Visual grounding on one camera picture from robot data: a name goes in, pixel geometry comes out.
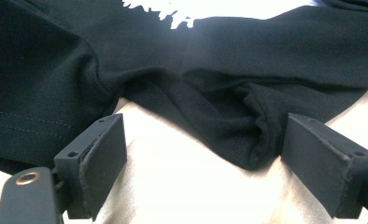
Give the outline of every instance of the round metal joint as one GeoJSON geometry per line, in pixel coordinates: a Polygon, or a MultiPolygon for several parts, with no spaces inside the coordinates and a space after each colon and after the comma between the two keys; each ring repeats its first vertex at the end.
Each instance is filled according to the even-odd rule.
{"type": "Polygon", "coordinates": [[[41,174],[39,172],[31,172],[25,175],[21,175],[18,179],[16,179],[15,183],[17,185],[28,185],[35,182],[41,174]]]}

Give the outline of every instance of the black clothing corner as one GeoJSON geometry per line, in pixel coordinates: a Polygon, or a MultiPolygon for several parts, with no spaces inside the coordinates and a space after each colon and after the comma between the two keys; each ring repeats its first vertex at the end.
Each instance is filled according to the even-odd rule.
{"type": "Polygon", "coordinates": [[[0,0],[0,170],[51,167],[120,97],[254,170],[280,153],[288,113],[327,121],[368,89],[367,12],[169,27],[116,0],[0,0]]]}

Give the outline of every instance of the black fabric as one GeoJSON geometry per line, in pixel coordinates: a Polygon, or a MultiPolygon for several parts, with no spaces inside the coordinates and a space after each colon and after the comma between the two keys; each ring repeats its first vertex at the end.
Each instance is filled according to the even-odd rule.
{"type": "Polygon", "coordinates": [[[368,0],[321,0],[327,6],[368,12],[368,0]]]}
{"type": "Polygon", "coordinates": [[[300,7],[170,30],[121,5],[0,1],[1,170],[51,167],[122,96],[253,170],[280,152],[287,113],[327,121],[368,89],[368,13],[300,7]]]}

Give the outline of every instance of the stitching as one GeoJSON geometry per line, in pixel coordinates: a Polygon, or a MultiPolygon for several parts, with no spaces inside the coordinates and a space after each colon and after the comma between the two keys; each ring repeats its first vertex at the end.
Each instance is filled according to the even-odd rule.
{"type": "Polygon", "coordinates": [[[49,136],[53,136],[53,137],[57,137],[63,140],[67,140],[66,138],[60,136],[59,134],[54,134],[54,133],[40,133],[40,132],[35,132],[35,131],[31,131],[31,130],[25,130],[25,129],[21,129],[21,128],[16,128],[16,127],[10,127],[4,124],[0,124],[0,127],[2,128],[9,128],[15,131],[19,131],[19,132],[23,132],[23,133],[36,133],[36,134],[44,134],[44,135],[49,135],[49,136]]]}
{"type": "Polygon", "coordinates": [[[1,110],[0,110],[0,114],[1,114],[1,115],[6,115],[6,116],[18,117],[18,118],[21,118],[21,119],[29,119],[29,120],[38,121],[38,122],[43,122],[43,123],[58,124],[58,125],[62,125],[62,126],[64,126],[64,127],[68,128],[68,129],[72,129],[72,126],[70,126],[70,125],[68,125],[68,124],[65,124],[65,123],[61,123],[61,122],[54,122],[54,121],[45,120],[45,119],[33,119],[33,118],[26,117],[26,116],[23,116],[23,115],[18,115],[18,114],[9,114],[9,113],[4,112],[4,111],[1,111],[1,110]]]}

